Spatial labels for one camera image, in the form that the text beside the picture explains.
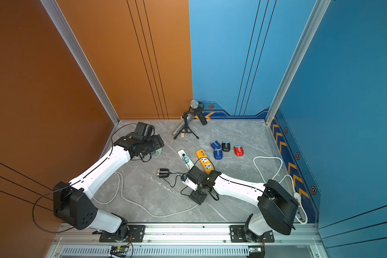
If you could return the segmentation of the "yellow power strip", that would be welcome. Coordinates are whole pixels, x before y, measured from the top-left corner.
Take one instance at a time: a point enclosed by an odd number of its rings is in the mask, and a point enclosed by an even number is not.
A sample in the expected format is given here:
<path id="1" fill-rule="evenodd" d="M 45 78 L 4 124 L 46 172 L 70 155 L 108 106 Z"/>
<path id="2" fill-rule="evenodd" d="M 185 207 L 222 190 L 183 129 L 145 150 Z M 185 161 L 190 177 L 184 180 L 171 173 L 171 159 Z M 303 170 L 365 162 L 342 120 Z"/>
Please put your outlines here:
<path id="1" fill-rule="evenodd" d="M 208 156 L 206 155 L 205 151 L 203 149 L 200 149 L 196 152 L 196 154 L 205 172 L 207 174 L 210 174 L 210 172 L 214 170 L 214 166 L 212 165 L 211 161 L 208 159 Z"/>

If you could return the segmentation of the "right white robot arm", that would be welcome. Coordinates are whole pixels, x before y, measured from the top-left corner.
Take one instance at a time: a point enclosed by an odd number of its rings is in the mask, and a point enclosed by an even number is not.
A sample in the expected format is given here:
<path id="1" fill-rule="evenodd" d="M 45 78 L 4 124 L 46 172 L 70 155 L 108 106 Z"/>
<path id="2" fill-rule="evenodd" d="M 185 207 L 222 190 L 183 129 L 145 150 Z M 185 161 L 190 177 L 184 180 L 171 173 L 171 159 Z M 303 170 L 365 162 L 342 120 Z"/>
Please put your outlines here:
<path id="1" fill-rule="evenodd" d="M 275 180 L 247 182 L 216 170 L 202 172 L 193 166 L 182 175 L 182 182 L 192 189 L 189 198 L 198 205 L 214 192 L 216 201 L 220 196 L 230 196 L 259 209 L 259 213 L 248 216 L 241 230 L 232 231 L 231 234 L 240 242 L 262 243 L 264 235 L 270 232 L 290 235 L 295 229 L 293 224 L 299 203 Z"/>

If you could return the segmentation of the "teal charger white strip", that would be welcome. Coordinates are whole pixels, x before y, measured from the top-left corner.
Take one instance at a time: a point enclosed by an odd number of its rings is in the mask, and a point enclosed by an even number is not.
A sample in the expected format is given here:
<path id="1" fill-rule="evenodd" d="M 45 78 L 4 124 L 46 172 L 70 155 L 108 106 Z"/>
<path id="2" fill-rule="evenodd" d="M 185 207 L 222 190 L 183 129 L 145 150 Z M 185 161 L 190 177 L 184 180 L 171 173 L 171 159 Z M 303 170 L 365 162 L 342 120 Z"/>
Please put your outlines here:
<path id="1" fill-rule="evenodd" d="M 190 162 L 190 159 L 186 155 L 183 155 L 182 158 L 185 161 L 185 163 L 189 163 Z"/>

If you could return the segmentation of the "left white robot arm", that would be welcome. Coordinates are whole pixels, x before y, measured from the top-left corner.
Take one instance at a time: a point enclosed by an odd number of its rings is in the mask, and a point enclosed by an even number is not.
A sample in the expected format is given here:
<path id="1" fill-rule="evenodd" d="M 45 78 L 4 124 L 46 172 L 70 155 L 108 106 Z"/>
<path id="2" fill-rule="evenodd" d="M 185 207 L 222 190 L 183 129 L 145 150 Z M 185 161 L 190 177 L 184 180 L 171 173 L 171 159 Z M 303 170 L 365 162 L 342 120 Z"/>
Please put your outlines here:
<path id="1" fill-rule="evenodd" d="M 112 141 L 110 150 L 89 169 L 70 182 L 59 182 L 54 187 L 54 215 L 77 230 L 99 230 L 124 240 L 130 231 L 127 220 L 98 209 L 91 200 L 122 165 L 134 157 L 151 156 L 163 146 L 153 125 L 136 123 L 133 132 Z"/>

